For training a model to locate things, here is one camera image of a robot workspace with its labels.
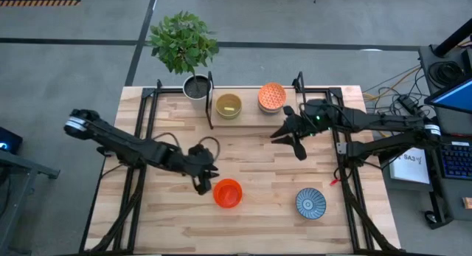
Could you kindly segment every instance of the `red bowl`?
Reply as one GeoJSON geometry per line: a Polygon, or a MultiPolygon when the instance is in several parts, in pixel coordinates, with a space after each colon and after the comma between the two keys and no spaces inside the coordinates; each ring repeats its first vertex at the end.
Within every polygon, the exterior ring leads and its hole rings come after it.
{"type": "Polygon", "coordinates": [[[220,207],[233,208],[241,202],[243,189],[234,179],[224,179],[216,184],[213,198],[220,207]]]}

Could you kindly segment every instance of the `plant pot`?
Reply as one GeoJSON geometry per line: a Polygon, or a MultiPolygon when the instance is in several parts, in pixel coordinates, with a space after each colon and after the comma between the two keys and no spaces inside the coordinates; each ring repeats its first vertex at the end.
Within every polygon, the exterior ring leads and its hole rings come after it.
{"type": "MultiPolygon", "coordinates": [[[[190,100],[190,102],[192,103],[192,106],[194,109],[196,110],[205,110],[206,106],[207,106],[207,84],[208,84],[208,77],[205,76],[205,75],[196,75],[197,77],[197,83],[198,83],[198,87],[195,86],[195,79],[193,77],[193,75],[190,75],[185,81],[184,81],[184,86],[183,86],[183,90],[184,90],[184,94],[185,96],[190,100]]],[[[211,98],[212,98],[212,90],[213,90],[213,85],[212,85],[212,82],[210,82],[210,87],[209,87],[209,98],[211,101],[211,98]]]]}

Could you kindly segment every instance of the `white paper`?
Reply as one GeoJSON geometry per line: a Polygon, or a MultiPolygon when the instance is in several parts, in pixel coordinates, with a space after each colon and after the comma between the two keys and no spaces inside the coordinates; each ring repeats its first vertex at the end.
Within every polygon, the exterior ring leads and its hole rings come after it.
{"type": "Polygon", "coordinates": [[[390,164],[392,179],[429,184],[428,165],[425,151],[412,148],[390,164]]]}

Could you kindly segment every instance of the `computer monitor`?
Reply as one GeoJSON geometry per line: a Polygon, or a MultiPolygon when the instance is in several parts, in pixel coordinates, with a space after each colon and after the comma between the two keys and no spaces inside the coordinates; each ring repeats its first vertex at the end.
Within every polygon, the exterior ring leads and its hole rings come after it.
{"type": "Polygon", "coordinates": [[[432,94],[425,104],[472,114],[472,74],[432,94]]]}

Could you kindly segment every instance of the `blue keyboard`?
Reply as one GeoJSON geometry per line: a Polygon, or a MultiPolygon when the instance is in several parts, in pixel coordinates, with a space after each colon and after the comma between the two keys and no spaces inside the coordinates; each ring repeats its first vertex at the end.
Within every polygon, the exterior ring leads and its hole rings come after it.
{"type": "Polygon", "coordinates": [[[472,147],[441,145],[444,176],[454,179],[472,180],[472,147]]]}

